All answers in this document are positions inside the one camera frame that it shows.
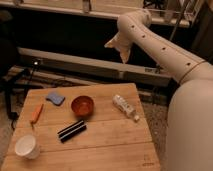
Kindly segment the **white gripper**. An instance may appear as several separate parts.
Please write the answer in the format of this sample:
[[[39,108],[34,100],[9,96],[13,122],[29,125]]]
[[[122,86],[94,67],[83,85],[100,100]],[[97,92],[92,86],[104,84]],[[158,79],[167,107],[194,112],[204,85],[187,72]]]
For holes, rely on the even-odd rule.
[[[116,49],[120,53],[122,62],[126,64],[131,53],[132,42],[123,33],[118,32],[104,47]]]

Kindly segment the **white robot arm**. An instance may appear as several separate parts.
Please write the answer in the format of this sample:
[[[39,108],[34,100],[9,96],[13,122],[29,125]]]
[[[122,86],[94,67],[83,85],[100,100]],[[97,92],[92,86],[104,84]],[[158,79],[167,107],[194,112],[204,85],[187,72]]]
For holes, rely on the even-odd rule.
[[[146,9],[117,19],[118,32],[105,46],[129,60],[136,44],[179,84],[168,107],[167,171],[213,171],[213,65],[149,29]]]

